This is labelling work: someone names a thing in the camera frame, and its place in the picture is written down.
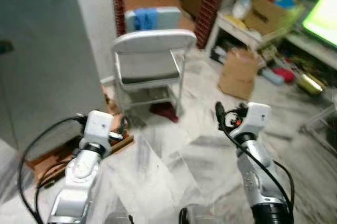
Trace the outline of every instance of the paper bag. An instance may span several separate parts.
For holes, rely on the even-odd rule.
[[[248,100],[254,89],[259,57],[245,49],[232,49],[223,67],[218,87],[226,94]]]

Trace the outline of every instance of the tiled floor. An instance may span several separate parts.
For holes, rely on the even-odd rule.
[[[182,11],[182,19],[179,28],[194,31],[194,22],[184,13],[181,8],[180,0],[125,0],[126,11],[131,11],[138,8],[150,8],[150,7],[165,7],[175,6]]]
[[[189,57],[182,97],[184,110],[177,124],[151,114],[146,106],[132,109],[131,118],[138,124],[134,129],[135,144],[102,162],[87,223],[113,223],[114,216],[126,210],[134,216],[135,224],[177,224],[179,210],[190,203],[210,206],[209,212],[224,224],[253,223],[236,166],[235,147],[217,130],[214,120],[216,101],[227,109],[240,102],[217,89],[220,70],[221,66],[209,59]],[[109,94],[113,95],[113,88],[109,88]],[[292,173],[295,223],[336,223],[336,155],[298,133],[299,125],[325,104],[296,86],[275,86],[260,77],[252,101],[272,108],[269,125],[259,141]],[[15,160],[15,153],[7,157]],[[0,172],[10,173],[13,169],[15,164],[2,166]],[[278,174],[289,191],[286,175],[281,170]],[[11,181],[7,179],[7,186],[0,188],[13,188]],[[41,193],[45,220],[62,184],[61,180]],[[26,194],[32,200],[33,189]],[[17,195],[11,195],[0,206],[0,222],[33,223]]]

